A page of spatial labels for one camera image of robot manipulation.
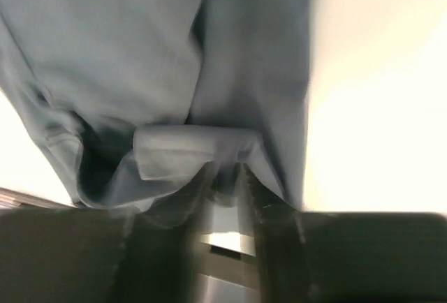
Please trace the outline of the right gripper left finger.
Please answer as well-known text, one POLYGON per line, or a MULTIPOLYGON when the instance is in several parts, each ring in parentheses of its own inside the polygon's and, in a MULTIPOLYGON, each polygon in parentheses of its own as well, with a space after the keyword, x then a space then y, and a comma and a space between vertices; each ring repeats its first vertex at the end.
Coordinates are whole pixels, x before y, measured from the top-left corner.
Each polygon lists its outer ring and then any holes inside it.
POLYGON ((1 211, 2 302, 191 302, 212 169, 146 212, 1 211))

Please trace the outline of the grey blue polo shirt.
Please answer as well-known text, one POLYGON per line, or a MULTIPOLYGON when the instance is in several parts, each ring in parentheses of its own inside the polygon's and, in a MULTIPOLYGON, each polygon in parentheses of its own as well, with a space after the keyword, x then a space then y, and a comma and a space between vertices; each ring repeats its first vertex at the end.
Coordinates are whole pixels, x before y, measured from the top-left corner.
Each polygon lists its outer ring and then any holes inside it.
POLYGON ((310 0, 1 0, 1 90, 76 205, 148 209, 208 165, 302 207, 310 0))

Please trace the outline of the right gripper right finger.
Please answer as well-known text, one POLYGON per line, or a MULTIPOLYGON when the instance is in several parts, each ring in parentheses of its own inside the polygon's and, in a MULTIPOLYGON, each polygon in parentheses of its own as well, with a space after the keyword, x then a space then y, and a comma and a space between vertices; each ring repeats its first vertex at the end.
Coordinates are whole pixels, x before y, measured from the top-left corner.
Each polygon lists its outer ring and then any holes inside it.
POLYGON ((247 166, 243 196, 262 302, 445 302, 446 218, 301 212, 247 166))

